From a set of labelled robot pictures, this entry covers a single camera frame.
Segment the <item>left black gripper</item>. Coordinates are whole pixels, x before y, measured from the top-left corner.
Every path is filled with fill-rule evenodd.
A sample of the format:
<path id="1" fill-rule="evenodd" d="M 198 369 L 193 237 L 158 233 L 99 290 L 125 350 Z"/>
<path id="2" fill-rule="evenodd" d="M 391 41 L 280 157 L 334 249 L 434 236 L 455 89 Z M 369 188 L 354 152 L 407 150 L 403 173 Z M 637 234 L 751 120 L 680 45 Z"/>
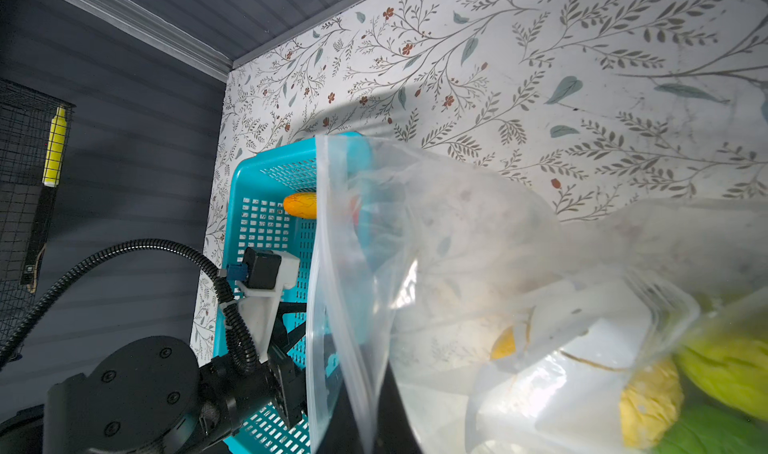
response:
<path id="1" fill-rule="evenodd" d="M 199 427 L 204 442 L 221 442 L 237 434 L 267 405 L 277 410 L 285 428 L 301 422 L 307 407 L 306 375 L 288 352 L 305 336 L 306 325 L 289 331 L 282 316 L 305 311 L 304 303 L 279 303 L 268 330 L 277 340 L 259 348 L 239 307 L 230 303 L 223 308 L 227 353 L 200 368 Z"/>

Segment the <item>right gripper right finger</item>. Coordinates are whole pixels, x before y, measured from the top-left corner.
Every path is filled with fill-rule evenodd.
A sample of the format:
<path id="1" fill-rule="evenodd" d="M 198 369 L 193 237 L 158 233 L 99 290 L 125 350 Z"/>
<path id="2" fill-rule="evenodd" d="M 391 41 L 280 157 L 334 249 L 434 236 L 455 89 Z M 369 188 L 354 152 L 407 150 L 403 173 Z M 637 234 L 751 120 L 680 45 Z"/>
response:
<path id="1" fill-rule="evenodd" d="M 385 454 L 422 453 L 408 421 L 390 365 L 387 365 L 378 401 L 374 452 Z"/>

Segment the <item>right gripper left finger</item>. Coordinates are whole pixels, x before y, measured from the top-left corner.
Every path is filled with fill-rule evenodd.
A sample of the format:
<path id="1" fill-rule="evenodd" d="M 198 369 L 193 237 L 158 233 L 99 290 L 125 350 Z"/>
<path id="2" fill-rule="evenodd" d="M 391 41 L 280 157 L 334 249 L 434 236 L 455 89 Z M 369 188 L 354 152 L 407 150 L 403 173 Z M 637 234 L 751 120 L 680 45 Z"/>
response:
<path id="1" fill-rule="evenodd" d="M 360 452 L 360 435 L 345 387 L 340 389 L 328 428 L 314 452 L 319 454 Z"/>

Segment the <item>clear zip top bag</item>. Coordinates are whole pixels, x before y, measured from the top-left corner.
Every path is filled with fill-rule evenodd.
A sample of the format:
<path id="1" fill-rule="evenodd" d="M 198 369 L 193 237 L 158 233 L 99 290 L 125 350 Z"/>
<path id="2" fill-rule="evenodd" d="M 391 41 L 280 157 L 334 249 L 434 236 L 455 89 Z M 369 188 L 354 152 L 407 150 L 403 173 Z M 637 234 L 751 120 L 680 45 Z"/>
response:
<path id="1" fill-rule="evenodd" d="M 641 200 L 564 224 L 524 185 L 403 142 L 316 141 L 310 298 L 375 453 L 390 365 L 422 453 L 652 453 L 623 444 L 634 374 L 671 357 L 681 409 L 711 398 L 678 349 L 767 333 L 767 205 Z M 350 199 L 362 200 L 355 227 Z M 514 327 L 517 351 L 491 348 Z"/>

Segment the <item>orange yellow round fruit toy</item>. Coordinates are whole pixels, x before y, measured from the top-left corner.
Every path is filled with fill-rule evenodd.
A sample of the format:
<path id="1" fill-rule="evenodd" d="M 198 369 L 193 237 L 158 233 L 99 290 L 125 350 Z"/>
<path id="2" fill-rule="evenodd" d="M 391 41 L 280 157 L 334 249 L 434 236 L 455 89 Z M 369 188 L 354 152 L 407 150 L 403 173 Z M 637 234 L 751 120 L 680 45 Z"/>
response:
<path id="1" fill-rule="evenodd" d="M 502 331 L 499 337 L 495 340 L 491 352 L 490 359 L 498 360 L 509 357 L 515 354 L 517 351 L 514 327 L 510 326 Z"/>

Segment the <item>pale yellow pear toy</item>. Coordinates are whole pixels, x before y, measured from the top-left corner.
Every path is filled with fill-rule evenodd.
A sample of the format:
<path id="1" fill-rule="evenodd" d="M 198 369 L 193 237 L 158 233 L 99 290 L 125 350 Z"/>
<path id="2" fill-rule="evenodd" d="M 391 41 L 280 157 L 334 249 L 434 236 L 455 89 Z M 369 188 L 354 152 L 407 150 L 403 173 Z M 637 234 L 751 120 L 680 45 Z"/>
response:
<path id="1" fill-rule="evenodd" d="M 650 449 L 680 417 L 684 393 L 671 357 L 637 371 L 621 393 L 619 410 L 623 444 Z"/>

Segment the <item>green apple toy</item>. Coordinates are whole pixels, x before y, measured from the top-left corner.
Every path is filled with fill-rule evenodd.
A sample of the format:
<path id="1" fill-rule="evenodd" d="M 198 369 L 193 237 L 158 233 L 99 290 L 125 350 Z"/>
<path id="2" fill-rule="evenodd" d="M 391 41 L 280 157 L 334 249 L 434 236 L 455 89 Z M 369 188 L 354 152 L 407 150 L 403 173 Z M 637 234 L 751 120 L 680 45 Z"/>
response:
<path id="1" fill-rule="evenodd" d="M 651 452 L 766 453 L 767 432 L 749 419 L 699 404 L 685 408 Z"/>

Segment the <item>green pear toy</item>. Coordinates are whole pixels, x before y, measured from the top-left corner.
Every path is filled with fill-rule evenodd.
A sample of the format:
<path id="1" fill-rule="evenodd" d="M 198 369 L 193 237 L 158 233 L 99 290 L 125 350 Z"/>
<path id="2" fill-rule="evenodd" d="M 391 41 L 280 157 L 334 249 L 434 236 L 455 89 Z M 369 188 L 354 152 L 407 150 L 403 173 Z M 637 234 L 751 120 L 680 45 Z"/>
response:
<path id="1" fill-rule="evenodd" d="M 720 403 L 767 420 L 767 333 L 730 332 L 698 338 L 674 356 L 695 386 Z"/>

